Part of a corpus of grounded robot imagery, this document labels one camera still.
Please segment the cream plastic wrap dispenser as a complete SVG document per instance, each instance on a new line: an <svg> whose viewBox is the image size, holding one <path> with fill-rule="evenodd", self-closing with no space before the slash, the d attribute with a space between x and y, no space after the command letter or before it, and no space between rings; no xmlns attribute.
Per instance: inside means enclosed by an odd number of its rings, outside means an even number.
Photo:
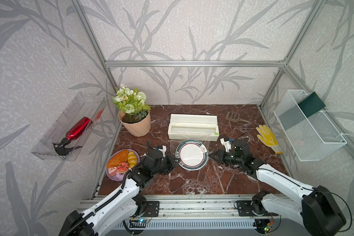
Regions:
<svg viewBox="0 0 354 236"><path fill-rule="evenodd" d="M217 116L172 114L168 136L171 140L216 142L219 137Z"/></svg>

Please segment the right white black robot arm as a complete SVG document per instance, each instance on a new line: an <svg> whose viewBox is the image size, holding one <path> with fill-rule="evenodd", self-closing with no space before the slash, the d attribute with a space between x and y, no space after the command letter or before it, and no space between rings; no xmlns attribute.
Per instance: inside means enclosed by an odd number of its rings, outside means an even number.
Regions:
<svg viewBox="0 0 354 236"><path fill-rule="evenodd" d="M268 184L285 198L261 191L252 197L249 210L256 216L277 214L301 224L312 236L334 236L343 232L347 220L334 199L335 193L323 186L303 184L253 157L245 140L221 139L222 149L208 156L219 164L240 169L253 179Z"/></svg>

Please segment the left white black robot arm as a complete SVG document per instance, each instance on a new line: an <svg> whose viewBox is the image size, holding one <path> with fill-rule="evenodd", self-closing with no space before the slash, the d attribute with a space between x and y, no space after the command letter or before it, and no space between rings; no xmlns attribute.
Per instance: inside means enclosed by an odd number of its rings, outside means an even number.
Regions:
<svg viewBox="0 0 354 236"><path fill-rule="evenodd" d="M160 149L150 149L134 168L129 169L122 184L102 201L82 213L70 213L59 232L60 236L105 236L121 222L144 214L147 200L141 192L152 179L168 175L180 160Z"/></svg>

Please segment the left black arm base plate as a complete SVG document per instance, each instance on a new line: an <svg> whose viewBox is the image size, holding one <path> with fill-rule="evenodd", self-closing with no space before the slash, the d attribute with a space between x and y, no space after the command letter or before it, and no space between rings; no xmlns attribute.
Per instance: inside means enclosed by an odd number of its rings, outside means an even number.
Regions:
<svg viewBox="0 0 354 236"><path fill-rule="evenodd" d="M136 216L141 217L158 217L160 210L159 201L146 201L141 203L136 211Z"/></svg>

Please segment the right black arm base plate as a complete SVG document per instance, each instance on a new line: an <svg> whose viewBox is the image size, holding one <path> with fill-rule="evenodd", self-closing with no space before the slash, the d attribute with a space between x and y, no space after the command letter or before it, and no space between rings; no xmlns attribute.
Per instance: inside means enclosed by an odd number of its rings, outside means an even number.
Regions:
<svg viewBox="0 0 354 236"><path fill-rule="evenodd" d="M260 202L254 201L235 201L234 208L238 211L239 216L259 216L259 217L271 217L278 216L278 214L270 213L264 209Z"/></svg>

